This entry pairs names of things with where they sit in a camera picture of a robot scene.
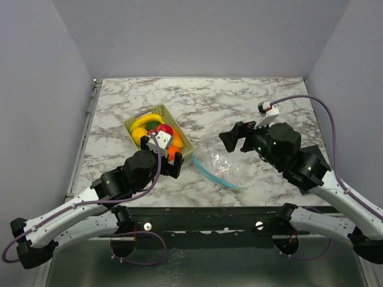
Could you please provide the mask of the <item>pale green plastic basket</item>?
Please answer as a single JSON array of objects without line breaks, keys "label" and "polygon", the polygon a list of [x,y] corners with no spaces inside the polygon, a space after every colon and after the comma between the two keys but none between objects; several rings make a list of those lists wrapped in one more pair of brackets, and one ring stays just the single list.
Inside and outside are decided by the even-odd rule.
[{"label": "pale green plastic basket", "polygon": [[141,123],[140,125],[135,124],[137,121],[141,122],[140,119],[148,119],[147,122],[158,122],[160,123],[161,121],[164,122],[165,124],[168,124],[171,126],[174,130],[174,140],[173,140],[173,145],[181,149],[183,158],[185,160],[189,159],[190,156],[192,155],[194,151],[194,146],[186,136],[186,134],[182,131],[180,125],[178,124],[178,121],[175,119],[175,117],[170,113],[168,108],[164,104],[159,104],[156,106],[152,106],[151,108],[142,111],[138,114],[135,114],[133,117],[130,117],[126,120],[124,120],[123,124],[129,134],[129,137],[131,141],[133,142],[133,137],[131,136],[131,132],[134,128],[140,126],[145,128],[147,126],[146,123]]}]

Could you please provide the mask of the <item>clear zip top bag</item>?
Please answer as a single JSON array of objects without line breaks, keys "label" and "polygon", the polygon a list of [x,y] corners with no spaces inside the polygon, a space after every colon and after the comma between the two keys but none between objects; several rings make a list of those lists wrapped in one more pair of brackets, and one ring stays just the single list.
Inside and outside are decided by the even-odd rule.
[{"label": "clear zip top bag", "polygon": [[236,192],[243,192],[250,186],[249,170],[251,161],[238,149],[227,152],[222,140],[218,137],[221,132],[233,128],[233,122],[217,122],[210,125],[197,141],[192,160],[197,168],[214,183]]}]

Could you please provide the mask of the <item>red apple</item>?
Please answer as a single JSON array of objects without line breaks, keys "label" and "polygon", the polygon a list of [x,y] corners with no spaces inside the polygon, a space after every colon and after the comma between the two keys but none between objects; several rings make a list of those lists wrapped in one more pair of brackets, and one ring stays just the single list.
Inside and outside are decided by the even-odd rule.
[{"label": "red apple", "polygon": [[165,132],[171,136],[174,134],[173,128],[168,124],[159,124],[156,127],[156,133],[159,133],[159,132]]}]

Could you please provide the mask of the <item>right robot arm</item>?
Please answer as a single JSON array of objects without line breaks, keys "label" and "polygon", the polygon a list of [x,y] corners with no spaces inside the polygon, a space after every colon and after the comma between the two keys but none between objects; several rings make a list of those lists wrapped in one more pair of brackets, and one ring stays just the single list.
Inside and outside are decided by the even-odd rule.
[{"label": "right robot arm", "polygon": [[382,209],[352,188],[344,190],[335,172],[313,147],[301,146],[301,135],[287,123],[257,129],[254,122],[237,122],[232,130],[219,134],[227,152],[235,150],[238,139],[245,142],[241,152],[255,151],[282,174],[290,184],[330,203],[343,218],[311,212],[285,203],[277,215],[256,229],[273,235],[307,231],[344,241],[363,259],[382,264]]}]

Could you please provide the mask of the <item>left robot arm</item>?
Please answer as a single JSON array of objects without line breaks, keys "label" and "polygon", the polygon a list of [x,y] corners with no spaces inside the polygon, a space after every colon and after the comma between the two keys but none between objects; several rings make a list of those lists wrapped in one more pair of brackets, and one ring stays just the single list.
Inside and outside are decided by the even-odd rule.
[{"label": "left robot arm", "polygon": [[32,269],[77,240],[109,235],[125,236],[132,221],[124,203],[140,199],[156,185],[159,176],[179,177],[183,156],[169,161],[173,137],[155,132],[141,138],[141,149],[124,165],[105,172],[79,195],[33,219],[14,219],[10,226],[23,268]]}]

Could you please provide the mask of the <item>orange tangerine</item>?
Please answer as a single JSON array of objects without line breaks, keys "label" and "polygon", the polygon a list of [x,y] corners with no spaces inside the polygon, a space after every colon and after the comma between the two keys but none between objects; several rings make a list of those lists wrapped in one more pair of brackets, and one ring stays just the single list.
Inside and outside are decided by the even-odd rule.
[{"label": "orange tangerine", "polygon": [[182,153],[181,152],[181,149],[177,146],[173,146],[171,145],[169,148],[168,148],[168,162],[170,161],[173,161],[174,158],[175,158],[175,153],[178,152],[178,153]]}]

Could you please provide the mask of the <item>green avocado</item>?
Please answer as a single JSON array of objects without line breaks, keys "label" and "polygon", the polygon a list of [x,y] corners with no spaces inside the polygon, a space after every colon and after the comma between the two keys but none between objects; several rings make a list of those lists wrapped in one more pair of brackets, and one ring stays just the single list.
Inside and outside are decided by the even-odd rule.
[{"label": "green avocado", "polygon": [[158,121],[150,121],[146,124],[146,129],[148,131],[150,130],[156,130],[157,126],[160,125],[161,122],[158,122]]}]

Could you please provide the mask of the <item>yellow lemon upper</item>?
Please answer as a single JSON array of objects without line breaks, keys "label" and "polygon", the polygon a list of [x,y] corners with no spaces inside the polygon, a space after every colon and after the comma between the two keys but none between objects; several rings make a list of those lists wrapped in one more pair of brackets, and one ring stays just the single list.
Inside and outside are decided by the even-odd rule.
[{"label": "yellow lemon upper", "polygon": [[131,137],[135,145],[140,146],[141,138],[147,136],[148,131],[143,127],[137,127],[132,130]]}]

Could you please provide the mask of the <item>yellow banana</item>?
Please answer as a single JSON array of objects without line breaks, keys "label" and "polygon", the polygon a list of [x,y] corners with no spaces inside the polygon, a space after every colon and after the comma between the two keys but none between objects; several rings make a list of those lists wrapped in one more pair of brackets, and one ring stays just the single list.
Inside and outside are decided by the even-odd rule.
[{"label": "yellow banana", "polygon": [[131,124],[131,126],[129,127],[129,131],[132,132],[137,127],[144,126],[147,123],[152,122],[152,121],[156,121],[156,122],[158,122],[160,124],[164,124],[165,123],[161,115],[159,115],[159,114],[147,114],[147,115],[145,115],[145,116],[135,120]]}]

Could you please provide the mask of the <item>left aluminium side rail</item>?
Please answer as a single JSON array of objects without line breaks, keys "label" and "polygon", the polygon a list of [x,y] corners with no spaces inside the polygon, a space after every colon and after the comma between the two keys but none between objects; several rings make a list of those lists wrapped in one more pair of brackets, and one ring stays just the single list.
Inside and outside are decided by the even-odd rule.
[{"label": "left aluminium side rail", "polygon": [[81,165],[84,159],[84,153],[86,150],[87,141],[90,134],[90,129],[95,116],[96,105],[99,99],[99,94],[100,94],[102,83],[103,83],[103,79],[94,79],[93,81],[94,81],[94,87],[90,95],[89,104],[86,109],[86,121],[84,124],[83,133],[81,135],[80,146],[78,148],[77,155],[75,158],[74,168],[71,173],[67,191],[65,193],[65,201],[72,199],[74,197],[77,181],[81,171]]}]

